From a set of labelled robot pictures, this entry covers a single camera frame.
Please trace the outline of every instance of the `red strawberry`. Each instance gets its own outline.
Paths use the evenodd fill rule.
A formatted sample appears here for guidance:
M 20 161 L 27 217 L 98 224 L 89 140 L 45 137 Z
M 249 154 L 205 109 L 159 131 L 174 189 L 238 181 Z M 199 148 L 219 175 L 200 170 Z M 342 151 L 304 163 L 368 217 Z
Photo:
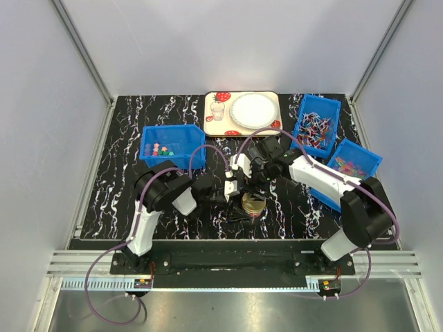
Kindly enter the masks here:
M 217 92 L 215 94 L 215 101 L 216 102 L 227 102 L 230 98 L 229 92 Z
M 272 128 L 280 128 L 281 125 L 282 125 L 282 123 L 278 120 L 271 123 Z
M 239 136 L 239 135 L 241 135 L 241 133 L 239 133 L 238 131 L 236 131 L 236 130 L 228 130 L 226 133 L 224 133 L 225 135 L 227 135 L 227 136 Z

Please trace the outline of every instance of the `white wall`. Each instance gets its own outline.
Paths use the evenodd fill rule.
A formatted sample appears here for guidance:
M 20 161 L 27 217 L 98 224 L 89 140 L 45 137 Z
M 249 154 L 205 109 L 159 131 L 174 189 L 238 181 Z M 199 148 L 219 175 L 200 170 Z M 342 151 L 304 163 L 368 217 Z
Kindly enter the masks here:
M 0 326 L 27 331 L 62 248 L 105 103 L 50 1 L 0 11 Z
M 351 93 L 401 0 L 63 0 L 114 95 Z
M 443 2 L 416 1 L 357 106 L 401 242 L 415 251 L 443 326 Z

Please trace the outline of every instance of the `black countertop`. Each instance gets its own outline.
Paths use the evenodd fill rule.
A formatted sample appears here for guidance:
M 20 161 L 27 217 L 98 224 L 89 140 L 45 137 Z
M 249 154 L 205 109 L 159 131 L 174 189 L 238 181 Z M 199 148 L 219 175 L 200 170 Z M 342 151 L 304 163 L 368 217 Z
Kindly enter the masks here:
M 359 143 L 345 95 L 322 96 L 341 101 L 334 150 L 344 138 Z M 284 130 L 293 130 L 302 98 L 303 94 L 279 95 Z M 119 97 L 80 238 L 119 240 L 127 237 L 135 210 L 132 185 L 136 174 L 147 169 L 145 162 L 138 159 L 144 126 L 194 123 L 202 127 L 203 121 L 204 95 Z M 206 143 L 220 148 L 226 157 L 235 154 L 243 140 L 206 137 Z M 289 148 L 290 141 L 286 137 L 282 138 L 281 143 Z M 206 169 L 203 172 L 213 174 L 218 185 L 222 186 L 224 164 L 212 149 L 207 149 L 206 153 Z M 328 238 L 338 230 L 339 225 L 340 214 L 312 197 L 306 186 L 294 187 L 278 179 L 271 182 L 266 196 L 266 210 L 253 225 L 230 223 L 226 220 L 224 209 L 218 207 L 204 211 L 196 221 L 188 221 L 175 210 L 161 216 L 154 238 L 315 239 Z

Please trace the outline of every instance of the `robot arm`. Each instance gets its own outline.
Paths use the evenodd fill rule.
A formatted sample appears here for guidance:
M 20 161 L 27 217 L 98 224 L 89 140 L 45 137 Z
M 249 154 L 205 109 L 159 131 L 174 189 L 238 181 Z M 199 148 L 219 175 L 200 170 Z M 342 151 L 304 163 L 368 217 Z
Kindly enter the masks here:
M 197 208 L 195 198 L 198 198 L 199 203 L 222 205 L 232 196 L 244 191 L 259 195 L 260 189 L 279 176 L 304 183 L 340 204 L 343 227 L 325 241 L 317 252 L 320 264 L 332 264 L 357 248 L 368 247 L 392 226 L 392 220 L 378 204 L 347 184 L 348 181 L 359 183 L 392 210 L 383 186 L 375 178 L 361 181 L 322 165 L 322 168 L 328 170 L 325 173 L 316 167 L 320 163 L 312 160 L 314 164 L 311 165 L 298 149 L 285 151 L 272 136 L 261 140 L 257 147 L 250 148 L 248 156 L 240 154 L 238 160 L 236 159 L 236 155 L 230 159 L 231 171 L 226 172 L 224 194 L 210 194 L 213 178 L 209 174 L 193 182 L 186 175 L 169 172 L 152 183 L 143 200 L 136 236 L 122 250 L 133 267 L 139 267 L 141 270 L 145 268 L 141 261 L 147 260 L 142 260 L 141 257 L 150 254 L 152 237 L 162 211 L 176 208 L 182 215 L 188 216 Z M 137 180 L 136 205 L 148 180 L 154 174 L 170 167 L 175 167 L 175 164 L 170 160 L 165 161 L 150 168 Z M 337 180 L 332 174 L 339 175 L 345 181 Z M 135 224 L 133 222 L 130 234 L 133 234 Z
M 149 168 L 146 173 L 141 175 L 135 185 L 136 192 L 136 213 L 132 221 L 131 231 L 126 241 L 130 241 L 128 246 L 122 250 L 130 264 L 144 269 L 145 266 L 141 262 L 141 257 L 149 255 L 152 249 L 152 237 L 154 236 L 155 227 L 158 219 L 164 210 L 176 208 L 182 215 L 188 216 L 197 207 L 197 202 L 191 194 L 192 180 L 184 174 L 178 174 L 176 171 L 166 173 L 157 178 L 146 192 L 143 199 L 143 206 L 140 215 L 140 221 L 136 230 L 136 236 L 132 239 L 134 228 L 136 227 L 137 207 L 140 203 L 140 195 L 147 182 L 157 173 L 164 169 L 176 167 L 176 165 L 167 160 L 157 166 Z
M 303 156 L 299 149 L 285 151 L 274 137 L 260 141 L 257 147 L 248 151 L 251 159 L 240 155 L 238 162 L 235 156 L 230 163 L 233 170 L 246 176 L 246 183 L 260 187 L 270 180 L 283 176 L 291 181 L 303 183 L 331 198 L 341 207 L 343 227 L 321 246 L 319 254 L 324 255 L 325 263 L 339 260 L 357 248 L 368 247 L 377 237 L 392 227 L 390 217 L 372 199 L 360 193 L 348 181 L 359 184 L 371 192 L 380 201 L 391 206 L 381 183 L 370 177 L 364 181 L 346 176 L 320 164 L 313 158 L 313 165 Z M 339 181 L 332 174 L 339 175 Z M 236 182 L 235 191 L 242 188 Z

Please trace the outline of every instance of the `blue basket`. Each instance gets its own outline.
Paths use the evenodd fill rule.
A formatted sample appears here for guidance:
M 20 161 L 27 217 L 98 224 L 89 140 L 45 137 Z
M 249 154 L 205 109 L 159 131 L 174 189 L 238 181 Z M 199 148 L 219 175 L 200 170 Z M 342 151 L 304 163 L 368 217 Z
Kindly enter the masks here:
M 167 147 L 168 151 L 174 152 L 174 155 L 153 156 L 154 143 L 160 144 L 160 148 Z M 144 160 L 149 167 L 171 160 L 178 168 L 187 170 L 192 153 L 203 144 L 205 144 L 205 133 L 195 124 L 144 127 L 140 160 Z M 192 159 L 192 168 L 203 168 L 205 165 L 206 149 L 200 149 Z
M 336 161 L 337 157 L 343 159 L 347 163 L 352 161 L 355 167 L 358 167 L 359 170 L 361 170 L 362 174 L 360 175 L 360 177 L 363 180 L 369 178 L 370 176 L 373 176 L 377 168 L 379 168 L 381 161 L 383 160 L 382 157 L 374 154 L 367 149 L 362 148 L 360 145 L 351 142 L 347 138 L 345 138 L 340 143 L 334 155 L 332 155 L 331 160 L 328 162 L 327 166 L 331 167 L 332 169 L 338 170 L 339 165 Z M 323 204 L 328 205 L 332 209 L 341 212 L 340 205 L 335 203 L 329 197 L 321 194 L 317 190 L 311 189 L 311 195 L 321 201 Z
M 298 112 L 298 121 L 293 135 L 297 137 L 300 131 L 300 125 L 305 114 L 317 113 L 322 119 L 331 119 L 332 123 L 326 132 L 326 139 L 323 142 L 323 149 L 316 147 L 307 147 L 303 145 L 306 152 L 311 156 L 327 158 L 334 147 L 335 137 L 337 136 L 338 122 L 340 120 L 341 102 L 327 98 L 317 97 L 315 95 L 305 95 Z M 295 149 L 297 145 L 292 142 L 291 149 Z

